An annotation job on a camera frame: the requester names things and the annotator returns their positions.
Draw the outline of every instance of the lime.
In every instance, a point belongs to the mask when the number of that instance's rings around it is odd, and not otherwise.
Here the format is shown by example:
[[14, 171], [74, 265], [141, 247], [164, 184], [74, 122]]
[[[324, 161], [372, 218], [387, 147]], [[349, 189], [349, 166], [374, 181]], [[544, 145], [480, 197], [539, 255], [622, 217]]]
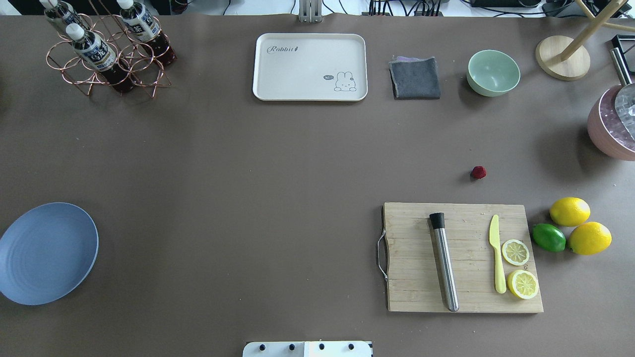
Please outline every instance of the lime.
[[514, 266], [523, 266], [529, 261], [529, 248], [518, 239], [506, 241], [501, 248], [501, 253], [503, 258]]
[[575, 253], [591, 255], [607, 249], [612, 240], [608, 228], [597, 222], [587, 222], [571, 232], [569, 247]]
[[539, 223], [533, 226], [531, 236], [533, 241], [544, 250], [550, 252], [562, 252], [565, 250], [565, 234], [552, 224]]
[[517, 270], [507, 276], [509, 291], [521, 299], [531, 299], [538, 294], [538, 279], [526, 270]]
[[583, 199], [565, 197], [557, 200], [549, 209], [551, 219], [561, 226], [575, 227], [586, 222], [591, 208]]

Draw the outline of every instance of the lemon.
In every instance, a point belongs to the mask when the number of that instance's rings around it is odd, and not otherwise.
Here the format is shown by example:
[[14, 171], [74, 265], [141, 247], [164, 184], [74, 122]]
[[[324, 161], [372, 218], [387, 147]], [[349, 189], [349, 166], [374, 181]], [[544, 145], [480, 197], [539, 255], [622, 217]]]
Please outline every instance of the lemon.
[[509, 291], [521, 299], [531, 299], [538, 294], [538, 279], [526, 270], [517, 270], [507, 276]]
[[578, 226], [569, 236], [569, 247], [578, 254], [602, 252], [611, 245], [611, 232], [600, 223], [587, 222]]
[[549, 209], [551, 219], [561, 226], [575, 227], [591, 216], [591, 208], [583, 199], [565, 197], [557, 200]]
[[503, 258], [514, 266], [523, 266], [529, 261], [529, 248], [518, 239], [506, 241], [501, 252]]

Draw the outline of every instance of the pink bowl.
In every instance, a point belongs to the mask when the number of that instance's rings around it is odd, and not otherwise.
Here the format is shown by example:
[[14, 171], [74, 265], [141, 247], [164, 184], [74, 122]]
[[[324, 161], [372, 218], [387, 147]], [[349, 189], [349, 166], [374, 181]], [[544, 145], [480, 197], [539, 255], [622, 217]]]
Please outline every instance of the pink bowl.
[[612, 158], [635, 161], [635, 140], [615, 111], [615, 96], [622, 86], [613, 86], [598, 99], [589, 113], [587, 130], [593, 144]]

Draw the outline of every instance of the lemon slice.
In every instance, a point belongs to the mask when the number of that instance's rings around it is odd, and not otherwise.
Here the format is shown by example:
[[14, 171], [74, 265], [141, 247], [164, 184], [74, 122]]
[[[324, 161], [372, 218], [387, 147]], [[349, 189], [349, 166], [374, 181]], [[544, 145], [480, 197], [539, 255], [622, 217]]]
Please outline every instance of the lemon slice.
[[529, 248], [518, 239], [510, 239], [501, 248], [503, 258], [515, 266], [523, 266], [529, 261]]
[[521, 299], [531, 299], [538, 294], [538, 279], [526, 270], [517, 270], [507, 276], [507, 286]]

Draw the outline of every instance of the gray towel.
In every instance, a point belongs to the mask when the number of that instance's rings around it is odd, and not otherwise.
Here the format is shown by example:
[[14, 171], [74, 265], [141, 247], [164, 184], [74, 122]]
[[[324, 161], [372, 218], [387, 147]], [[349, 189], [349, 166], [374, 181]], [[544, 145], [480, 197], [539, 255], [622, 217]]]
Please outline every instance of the gray towel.
[[439, 74], [434, 57], [425, 60], [398, 56], [389, 62], [395, 98], [439, 99]]

